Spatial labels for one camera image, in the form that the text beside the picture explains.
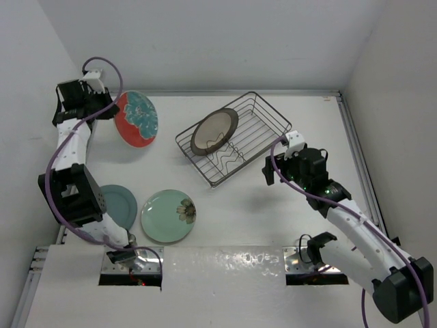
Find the red plate blue flower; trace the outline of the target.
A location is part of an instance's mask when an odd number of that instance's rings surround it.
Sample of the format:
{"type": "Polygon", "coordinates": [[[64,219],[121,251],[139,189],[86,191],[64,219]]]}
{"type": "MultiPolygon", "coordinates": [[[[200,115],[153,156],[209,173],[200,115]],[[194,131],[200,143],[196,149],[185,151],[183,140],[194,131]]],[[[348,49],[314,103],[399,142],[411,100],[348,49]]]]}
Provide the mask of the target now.
{"type": "Polygon", "coordinates": [[[117,106],[114,123],[120,137],[134,148],[149,146],[158,133],[158,115],[152,101],[141,92],[127,91],[117,106]]]}

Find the light green flower plate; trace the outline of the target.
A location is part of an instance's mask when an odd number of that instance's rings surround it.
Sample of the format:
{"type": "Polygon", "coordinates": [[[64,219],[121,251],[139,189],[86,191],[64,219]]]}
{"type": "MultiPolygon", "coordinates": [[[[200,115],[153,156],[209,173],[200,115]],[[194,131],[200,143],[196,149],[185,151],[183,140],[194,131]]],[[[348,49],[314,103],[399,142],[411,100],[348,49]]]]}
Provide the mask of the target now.
{"type": "Polygon", "coordinates": [[[141,211],[146,236],[158,243],[175,243],[193,229],[197,218],[194,201],[185,193],[167,189],[153,194],[141,211]]]}

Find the plain teal blue plate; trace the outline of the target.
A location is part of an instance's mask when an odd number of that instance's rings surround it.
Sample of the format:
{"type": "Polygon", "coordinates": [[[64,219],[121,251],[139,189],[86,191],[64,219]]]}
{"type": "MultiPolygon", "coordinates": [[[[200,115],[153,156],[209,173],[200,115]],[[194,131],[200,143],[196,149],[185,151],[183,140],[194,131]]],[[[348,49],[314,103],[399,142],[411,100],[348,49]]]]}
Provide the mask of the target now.
{"type": "Polygon", "coordinates": [[[120,227],[130,230],[137,217],[137,201],[132,192],[118,184],[101,186],[107,213],[120,227]]]}

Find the black wire dish rack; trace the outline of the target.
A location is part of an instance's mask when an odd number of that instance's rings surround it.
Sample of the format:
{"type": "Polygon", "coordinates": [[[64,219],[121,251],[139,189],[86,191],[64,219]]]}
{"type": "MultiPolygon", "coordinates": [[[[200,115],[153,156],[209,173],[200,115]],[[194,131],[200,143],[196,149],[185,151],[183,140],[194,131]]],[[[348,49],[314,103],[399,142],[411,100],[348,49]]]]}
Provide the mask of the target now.
{"type": "Polygon", "coordinates": [[[177,134],[179,149],[211,187],[217,187],[268,151],[273,141],[292,129],[292,123],[257,92],[247,92],[222,107],[238,114],[233,135],[210,154],[191,148],[201,122],[177,134]]]}

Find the cream plate brown rim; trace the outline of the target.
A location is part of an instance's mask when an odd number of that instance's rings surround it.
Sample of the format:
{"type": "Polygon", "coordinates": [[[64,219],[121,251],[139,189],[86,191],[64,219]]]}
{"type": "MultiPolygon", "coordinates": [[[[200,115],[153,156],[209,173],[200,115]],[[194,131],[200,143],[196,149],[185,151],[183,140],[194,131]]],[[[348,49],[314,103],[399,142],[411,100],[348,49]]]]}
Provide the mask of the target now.
{"type": "Polygon", "coordinates": [[[239,117],[234,109],[222,108],[207,115],[191,137],[191,150],[197,156],[206,156],[226,144],[238,127],[239,117]]]}

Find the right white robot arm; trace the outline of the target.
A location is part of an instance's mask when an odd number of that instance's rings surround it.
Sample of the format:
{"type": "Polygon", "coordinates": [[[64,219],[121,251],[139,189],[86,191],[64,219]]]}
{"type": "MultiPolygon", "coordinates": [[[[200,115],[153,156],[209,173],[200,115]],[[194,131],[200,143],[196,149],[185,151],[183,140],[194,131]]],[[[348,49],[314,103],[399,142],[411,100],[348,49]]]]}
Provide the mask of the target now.
{"type": "Polygon", "coordinates": [[[347,237],[323,232],[310,238],[302,249],[313,268],[330,265],[347,275],[371,295],[388,321],[400,323],[422,311],[423,326],[430,327],[429,304],[434,299],[434,268],[424,257],[414,258],[369,220],[338,182],[329,178],[327,156],[315,148],[303,147],[266,157],[262,173],[268,185],[274,178],[305,195],[310,207],[347,237]]]}

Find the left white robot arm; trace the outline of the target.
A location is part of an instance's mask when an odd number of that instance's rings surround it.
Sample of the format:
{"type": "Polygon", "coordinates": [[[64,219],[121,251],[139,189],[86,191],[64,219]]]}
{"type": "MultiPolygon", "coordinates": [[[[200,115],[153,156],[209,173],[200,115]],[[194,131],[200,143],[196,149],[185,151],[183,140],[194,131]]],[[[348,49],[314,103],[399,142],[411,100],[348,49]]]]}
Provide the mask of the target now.
{"type": "Polygon", "coordinates": [[[108,120],[119,109],[107,88],[98,89],[85,79],[57,85],[53,125],[57,149],[38,185],[55,216],[79,238],[109,247],[113,264],[132,265],[137,257],[134,236],[107,212],[99,184],[86,166],[87,149],[95,120],[108,120]]]}

